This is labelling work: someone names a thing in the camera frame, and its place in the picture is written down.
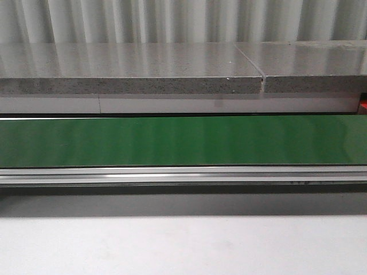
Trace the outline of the green conveyor belt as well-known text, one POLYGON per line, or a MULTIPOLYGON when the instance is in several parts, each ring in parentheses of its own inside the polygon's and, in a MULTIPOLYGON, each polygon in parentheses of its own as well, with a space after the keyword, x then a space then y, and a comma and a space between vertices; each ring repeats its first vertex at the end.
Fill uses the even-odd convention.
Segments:
POLYGON ((364 115, 1 121, 1 185, 366 182, 364 115))

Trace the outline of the grey stone counter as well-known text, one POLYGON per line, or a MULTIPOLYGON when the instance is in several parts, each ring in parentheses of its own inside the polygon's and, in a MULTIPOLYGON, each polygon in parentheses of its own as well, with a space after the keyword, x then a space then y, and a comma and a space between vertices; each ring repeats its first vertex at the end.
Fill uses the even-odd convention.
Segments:
POLYGON ((365 41, 1 45, 1 114, 357 113, 365 41))

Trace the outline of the red plastic tray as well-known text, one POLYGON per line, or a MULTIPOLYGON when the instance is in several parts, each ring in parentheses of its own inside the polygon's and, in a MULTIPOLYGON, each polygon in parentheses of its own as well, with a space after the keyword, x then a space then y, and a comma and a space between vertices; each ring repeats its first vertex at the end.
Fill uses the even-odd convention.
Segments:
POLYGON ((367 99, 360 101, 358 112, 359 115, 367 115, 367 99))

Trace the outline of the pleated grey curtain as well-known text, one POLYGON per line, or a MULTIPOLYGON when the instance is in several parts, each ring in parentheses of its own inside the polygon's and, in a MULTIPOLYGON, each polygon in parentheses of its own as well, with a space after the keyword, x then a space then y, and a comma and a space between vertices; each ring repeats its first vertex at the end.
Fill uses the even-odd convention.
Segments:
POLYGON ((2 43, 365 38, 365 1, 1 2, 2 43))

